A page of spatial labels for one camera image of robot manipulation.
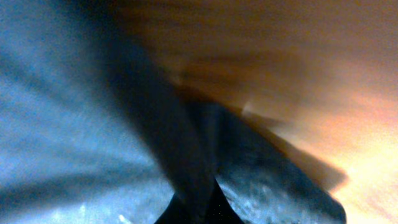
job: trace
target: brown surface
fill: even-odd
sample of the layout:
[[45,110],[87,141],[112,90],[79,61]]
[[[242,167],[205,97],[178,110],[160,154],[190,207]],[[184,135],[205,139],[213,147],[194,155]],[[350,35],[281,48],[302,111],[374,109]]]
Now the brown surface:
[[398,1],[132,2],[123,26],[176,85],[238,108],[349,224],[398,223]]

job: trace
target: blue garment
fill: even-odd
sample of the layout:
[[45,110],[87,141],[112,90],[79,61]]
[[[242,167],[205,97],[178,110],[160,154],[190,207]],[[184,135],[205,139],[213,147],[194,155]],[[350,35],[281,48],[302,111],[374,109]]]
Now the blue garment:
[[182,105],[105,2],[88,2],[0,3],[0,223],[154,223],[174,190],[203,213],[216,169],[250,223],[345,223],[239,119]]

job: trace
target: blue fabric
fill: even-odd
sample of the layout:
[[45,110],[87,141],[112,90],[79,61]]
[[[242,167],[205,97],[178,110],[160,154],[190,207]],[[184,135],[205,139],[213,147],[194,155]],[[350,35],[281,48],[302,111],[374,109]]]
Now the blue fabric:
[[175,191],[202,216],[215,177],[249,223],[345,222],[239,119],[181,104],[87,2],[0,3],[0,223],[154,223]]

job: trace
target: wood grain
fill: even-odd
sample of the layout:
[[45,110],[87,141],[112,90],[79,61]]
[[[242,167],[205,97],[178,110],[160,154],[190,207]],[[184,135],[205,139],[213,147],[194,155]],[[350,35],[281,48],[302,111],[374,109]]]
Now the wood grain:
[[274,141],[342,202],[348,223],[398,223],[398,1],[153,0],[115,10],[172,82]]

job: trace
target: garment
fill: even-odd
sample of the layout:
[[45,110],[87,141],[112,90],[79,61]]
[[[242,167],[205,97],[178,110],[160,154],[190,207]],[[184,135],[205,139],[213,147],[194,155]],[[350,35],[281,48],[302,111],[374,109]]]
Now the garment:
[[203,213],[215,177],[250,223],[345,222],[239,119],[181,104],[105,3],[0,3],[0,223],[154,223],[174,193]]

